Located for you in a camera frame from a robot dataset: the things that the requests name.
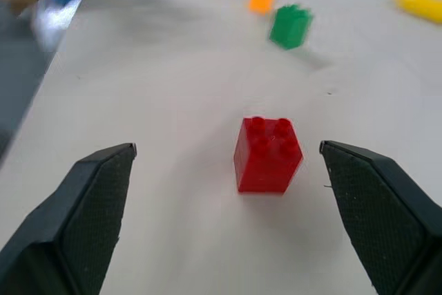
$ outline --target white table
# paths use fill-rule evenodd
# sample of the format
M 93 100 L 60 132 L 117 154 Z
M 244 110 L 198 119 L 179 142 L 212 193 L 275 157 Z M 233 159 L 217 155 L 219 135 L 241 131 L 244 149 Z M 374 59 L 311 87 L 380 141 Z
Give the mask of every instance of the white table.
M 321 140 L 395 158 L 439 204 L 442 29 L 390 0 L 300 2 L 306 46 L 267 41 L 247 0 L 84 0 L 0 172 L 0 245 L 79 158 L 136 142 L 102 294 L 375 294 Z M 244 116 L 294 121 L 283 197 L 239 196 Z

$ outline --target green lego brick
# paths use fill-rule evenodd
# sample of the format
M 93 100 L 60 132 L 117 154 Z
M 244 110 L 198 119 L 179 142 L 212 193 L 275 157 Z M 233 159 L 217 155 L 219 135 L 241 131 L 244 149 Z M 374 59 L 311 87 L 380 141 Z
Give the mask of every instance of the green lego brick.
M 299 5 L 283 6 L 275 15 L 270 40 L 289 50 L 304 44 L 313 16 Z

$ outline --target red lego brick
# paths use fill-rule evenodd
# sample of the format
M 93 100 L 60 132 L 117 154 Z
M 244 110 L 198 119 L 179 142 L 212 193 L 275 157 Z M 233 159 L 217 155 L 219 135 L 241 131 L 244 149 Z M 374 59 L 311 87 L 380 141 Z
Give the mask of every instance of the red lego brick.
M 240 193 L 284 193 L 302 151 L 289 120 L 244 118 L 233 161 Z

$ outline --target gray floor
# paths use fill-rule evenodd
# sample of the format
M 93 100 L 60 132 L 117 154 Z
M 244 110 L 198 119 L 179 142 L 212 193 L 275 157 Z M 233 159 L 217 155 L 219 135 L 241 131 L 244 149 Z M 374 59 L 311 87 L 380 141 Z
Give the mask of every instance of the gray floor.
M 49 63 L 30 29 L 0 1 L 0 157 L 17 131 Z

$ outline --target black object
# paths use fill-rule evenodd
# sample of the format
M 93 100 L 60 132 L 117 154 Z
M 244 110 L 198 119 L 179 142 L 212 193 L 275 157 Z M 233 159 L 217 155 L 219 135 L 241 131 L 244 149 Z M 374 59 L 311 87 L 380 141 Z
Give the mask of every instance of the black object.
M 96 295 L 118 241 L 134 144 L 75 163 L 0 252 L 1 295 Z
M 392 159 L 322 142 L 339 213 L 379 295 L 442 294 L 442 209 Z

